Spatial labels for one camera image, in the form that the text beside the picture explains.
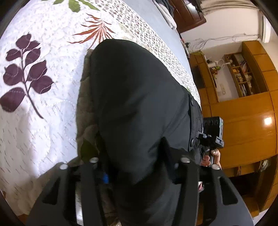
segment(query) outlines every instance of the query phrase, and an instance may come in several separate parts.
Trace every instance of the bed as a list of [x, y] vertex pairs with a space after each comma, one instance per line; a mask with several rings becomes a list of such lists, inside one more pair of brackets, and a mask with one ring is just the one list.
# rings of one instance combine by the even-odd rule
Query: bed
[[94, 144], [88, 57], [108, 38], [149, 50], [200, 104], [179, 35], [152, 0], [30, 0], [0, 39], [0, 189], [15, 214], [29, 213], [56, 164]]

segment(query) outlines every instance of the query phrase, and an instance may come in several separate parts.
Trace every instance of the wall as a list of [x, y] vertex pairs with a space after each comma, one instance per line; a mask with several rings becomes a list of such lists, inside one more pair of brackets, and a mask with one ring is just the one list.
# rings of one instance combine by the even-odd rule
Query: wall
[[271, 28], [269, 43], [261, 42], [261, 44], [270, 56], [274, 66], [276, 67], [276, 70], [278, 70], [278, 36], [273, 28]]
[[[220, 45], [212, 48], [208, 48], [203, 50], [203, 53], [205, 54], [207, 59], [210, 59], [211, 61], [219, 61], [220, 59], [224, 59], [224, 54], [228, 53], [236, 53], [241, 51], [241, 43], [229, 43], [225, 45]], [[237, 90], [233, 81], [233, 78], [231, 76], [231, 73], [227, 66], [221, 68], [221, 70], [218, 71], [218, 74], [216, 75], [216, 90], [219, 97], [219, 101], [226, 101], [226, 100], [232, 100], [235, 98], [238, 98]], [[223, 95], [220, 84], [224, 85], [226, 94]]]
[[[181, 33], [186, 42], [190, 42], [190, 50], [200, 40], [209, 38], [219, 38], [224, 36], [233, 36], [235, 34], [255, 35], [252, 37], [236, 38], [236, 41], [256, 40], [259, 33], [259, 15], [256, 9], [232, 8], [221, 9], [205, 16], [207, 22], [189, 31]], [[223, 41], [210, 40], [206, 43], [204, 49], [217, 45], [223, 45], [234, 42], [232, 38]]]

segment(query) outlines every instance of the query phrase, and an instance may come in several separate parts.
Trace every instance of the open shelf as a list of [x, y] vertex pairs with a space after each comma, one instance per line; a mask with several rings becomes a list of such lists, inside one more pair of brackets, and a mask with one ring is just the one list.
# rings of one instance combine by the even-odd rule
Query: open shelf
[[[242, 58], [242, 62], [237, 60], [236, 56], [238, 55]], [[227, 66], [235, 83], [239, 97], [246, 97], [260, 93], [256, 78], [241, 53], [225, 54], [225, 62], [231, 63]]]

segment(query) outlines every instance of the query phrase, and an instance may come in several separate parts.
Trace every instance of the purple leaf print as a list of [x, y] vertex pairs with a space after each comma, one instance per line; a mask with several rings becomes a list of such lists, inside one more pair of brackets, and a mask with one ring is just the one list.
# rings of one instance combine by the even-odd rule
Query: purple leaf print
[[40, 54], [41, 48], [30, 51], [25, 58], [25, 67], [31, 63], [34, 63], [39, 58]]
[[22, 82], [23, 71], [16, 64], [10, 64], [5, 68], [5, 74], [3, 75], [3, 80], [7, 85], [15, 85]]
[[39, 45], [39, 42], [37, 42], [37, 41], [31, 41], [31, 42], [29, 43], [29, 45], [27, 46], [27, 48], [24, 50], [23, 53], [25, 53], [25, 52], [27, 52], [27, 51], [30, 51], [30, 50], [32, 50], [32, 49], [34, 49], [34, 48], [36, 48], [38, 45]]
[[52, 79], [47, 75], [43, 75], [39, 79], [32, 81], [30, 87], [32, 87], [38, 94], [43, 94], [51, 89], [52, 84]]
[[[16, 41], [16, 46], [19, 49], [11, 49], [7, 52], [7, 61], [12, 61], [20, 57], [21, 65], [18, 66], [14, 63], [10, 64], [7, 68], [5, 67], [5, 73], [3, 75], [5, 84], [15, 85], [22, 82], [25, 89], [21, 87], [12, 88], [0, 98], [0, 105], [4, 111], [14, 112], [21, 104], [24, 97], [27, 96], [37, 115], [43, 119], [30, 97], [29, 91], [32, 87], [38, 94], [46, 93], [51, 89], [53, 81], [49, 76], [45, 75], [47, 71], [46, 60], [34, 64], [30, 68], [27, 78], [25, 78], [24, 71], [26, 66], [34, 63], [41, 54], [41, 48], [36, 48], [40, 43], [36, 40], [30, 41], [30, 39], [30, 33], [21, 36]], [[28, 51], [29, 53], [26, 55], [24, 60], [23, 55]]]
[[24, 97], [24, 90], [21, 87], [16, 87], [6, 92], [0, 98], [0, 105], [3, 110], [7, 112], [14, 112], [21, 104]]
[[30, 68], [29, 74], [27, 76], [27, 81], [37, 80], [42, 75], [45, 75], [46, 72], [46, 60], [36, 63]]
[[17, 49], [11, 49], [7, 52], [7, 56], [6, 56], [6, 60], [7, 61], [12, 61], [16, 58], [19, 58], [21, 57], [21, 53], [19, 50]]
[[25, 49], [29, 45], [30, 39], [30, 33], [28, 33], [27, 35], [23, 35], [16, 41], [16, 46], [20, 49]]

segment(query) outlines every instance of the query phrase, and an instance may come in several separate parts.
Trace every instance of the beige curtain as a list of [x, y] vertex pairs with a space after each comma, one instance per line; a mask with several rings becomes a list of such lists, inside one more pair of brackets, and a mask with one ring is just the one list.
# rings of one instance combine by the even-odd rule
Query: beige curtain
[[201, 2], [201, 9], [204, 15], [227, 8], [257, 9], [250, 0], [202, 0]]

